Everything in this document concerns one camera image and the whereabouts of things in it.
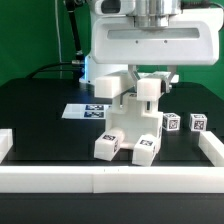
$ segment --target white plastic panel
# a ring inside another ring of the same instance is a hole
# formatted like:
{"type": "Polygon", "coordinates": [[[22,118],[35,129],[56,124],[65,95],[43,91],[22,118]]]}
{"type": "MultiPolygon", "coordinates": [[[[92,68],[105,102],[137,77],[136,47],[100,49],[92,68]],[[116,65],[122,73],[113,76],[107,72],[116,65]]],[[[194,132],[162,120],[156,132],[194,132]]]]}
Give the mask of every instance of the white plastic panel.
{"type": "Polygon", "coordinates": [[[0,129],[0,163],[13,145],[12,130],[0,129]]]}
{"type": "Polygon", "coordinates": [[[218,167],[0,167],[1,193],[224,193],[218,167]]]}
{"type": "Polygon", "coordinates": [[[210,131],[202,131],[198,146],[216,167],[224,167],[224,144],[210,131]]]}
{"type": "Polygon", "coordinates": [[[133,17],[101,18],[93,27],[92,54],[96,62],[108,64],[211,65],[219,58],[222,24],[223,10],[217,8],[184,10],[170,17],[164,30],[139,31],[133,17]]]}

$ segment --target white cube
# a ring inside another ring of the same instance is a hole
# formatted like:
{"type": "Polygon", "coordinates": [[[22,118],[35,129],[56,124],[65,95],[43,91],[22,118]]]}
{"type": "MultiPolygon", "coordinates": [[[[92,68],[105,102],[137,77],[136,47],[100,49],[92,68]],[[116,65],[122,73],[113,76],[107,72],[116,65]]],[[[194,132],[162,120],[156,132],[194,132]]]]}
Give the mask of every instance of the white cube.
{"type": "Polygon", "coordinates": [[[132,163],[140,166],[151,166],[156,154],[157,139],[152,135],[142,135],[134,146],[132,163]]]}
{"type": "Polygon", "coordinates": [[[95,141],[94,158],[111,161],[119,151],[124,137],[123,130],[119,128],[104,132],[95,141]]]}
{"type": "Polygon", "coordinates": [[[204,114],[191,114],[189,127],[191,131],[206,131],[207,117],[204,114]]]}
{"type": "Polygon", "coordinates": [[[163,114],[163,129],[166,131],[178,131],[180,130],[180,116],[175,113],[163,114]]]}
{"type": "Polygon", "coordinates": [[[137,82],[138,101],[157,101],[161,94],[161,79],[142,78],[137,82]]]}

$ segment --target green wall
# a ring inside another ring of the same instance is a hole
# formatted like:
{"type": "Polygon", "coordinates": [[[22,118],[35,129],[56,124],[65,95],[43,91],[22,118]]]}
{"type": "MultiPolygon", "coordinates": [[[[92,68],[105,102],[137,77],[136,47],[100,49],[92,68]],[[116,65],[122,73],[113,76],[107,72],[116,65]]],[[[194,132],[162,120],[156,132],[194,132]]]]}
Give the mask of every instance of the green wall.
{"type": "MultiPolygon", "coordinates": [[[[59,2],[59,20],[63,60],[74,58],[74,46],[63,0],[59,2]]],[[[216,2],[224,5],[224,0],[216,2]]],[[[0,85],[25,77],[36,68],[59,61],[55,26],[55,0],[0,1],[0,85]]],[[[84,53],[90,49],[88,7],[76,11],[84,53]]],[[[153,72],[152,67],[142,70],[153,72]]],[[[214,66],[180,66],[181,81],[205,85],[224,99],[224,31],[220,32],[220,59],[214,66]]],[[[59,74],[39,75],[59,78],[59,74]]]]}

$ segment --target white robot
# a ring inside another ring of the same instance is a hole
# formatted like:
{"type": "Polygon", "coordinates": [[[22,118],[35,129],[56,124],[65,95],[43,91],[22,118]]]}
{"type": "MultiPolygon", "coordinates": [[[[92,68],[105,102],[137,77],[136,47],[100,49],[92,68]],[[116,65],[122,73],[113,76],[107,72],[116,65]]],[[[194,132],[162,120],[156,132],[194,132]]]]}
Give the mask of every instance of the white robot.
{"type": "Polygon", "coordinates": [[[178,65],[213,65],[218,60],[223,9],[209,7],[208,1],[189,3],[185,8],[190,9],[183,9],[180,0],[87,3],[92,48],[86,82],[95,86],[95,97],[112,99],[94,157],[111,161],[126,148],[133,150],[133,164],[150,166],[161,146],[159,99],[169,92],[178,65]],[[140,74],[137,65],[168,67],[140,74]]]}

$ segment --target black table surface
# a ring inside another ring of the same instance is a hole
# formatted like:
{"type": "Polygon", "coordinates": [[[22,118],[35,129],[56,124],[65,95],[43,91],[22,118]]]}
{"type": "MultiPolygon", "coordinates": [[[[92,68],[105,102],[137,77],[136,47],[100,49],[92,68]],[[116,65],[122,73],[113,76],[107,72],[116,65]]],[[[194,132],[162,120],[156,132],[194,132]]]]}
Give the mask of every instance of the black table surface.
{"type": "MultiPolygon", "coordinates": [[[[1,86],[0,129],[13,129],[14,138],[1,165],[132,166],[130,150],[121,149],[111,162],[94,159],[105,121],[62,119],[67,103],[111,101],[94,98],[72,80],[15,79],[1,86]]],[[[189,116],[205,114],[207,130],[223,141],[224,101],[200,84],[178,83],[161,97],[159,110],[180,115],[181,128],[163,130],[152,165],[212,166],[198,147],[199,133],[189,129],[189,116]]],[[[223,209],[223,194],[0,194],[0,223],[223,223],[223,209]]]]}

